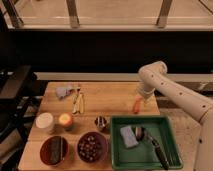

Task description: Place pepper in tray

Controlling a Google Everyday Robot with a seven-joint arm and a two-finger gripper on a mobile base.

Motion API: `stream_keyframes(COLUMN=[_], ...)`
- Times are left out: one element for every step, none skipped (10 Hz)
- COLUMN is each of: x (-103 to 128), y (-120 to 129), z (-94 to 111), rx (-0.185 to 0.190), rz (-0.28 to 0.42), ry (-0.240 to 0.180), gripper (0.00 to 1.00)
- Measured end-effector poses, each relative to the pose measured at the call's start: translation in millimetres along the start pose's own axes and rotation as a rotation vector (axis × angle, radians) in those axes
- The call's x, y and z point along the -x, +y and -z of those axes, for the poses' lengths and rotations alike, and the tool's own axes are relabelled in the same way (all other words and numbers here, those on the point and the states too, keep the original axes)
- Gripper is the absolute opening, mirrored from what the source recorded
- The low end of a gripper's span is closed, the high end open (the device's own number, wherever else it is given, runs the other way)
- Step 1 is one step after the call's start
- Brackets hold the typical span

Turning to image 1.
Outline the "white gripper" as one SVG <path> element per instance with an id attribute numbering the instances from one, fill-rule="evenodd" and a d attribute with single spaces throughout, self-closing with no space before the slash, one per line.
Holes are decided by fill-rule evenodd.
<path id="1" fill-rule="evenodd" d="M 138 94 L 142 97 L 144 103 L 147 103 L 153 96 L 155 89 L 149 85 L 140 82 L 137 87 Z"/>

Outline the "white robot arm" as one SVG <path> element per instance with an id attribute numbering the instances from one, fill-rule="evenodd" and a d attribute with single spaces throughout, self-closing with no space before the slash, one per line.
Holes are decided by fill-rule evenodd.
<path id="1" fill-rule="evenodd" d="M 213 171 L 213 100 L 168 79 L 163 61 L 142 66 L 138 74 L 138 92 L 144 99 L 157 90 L 202 126 L 194 171 Z"/>

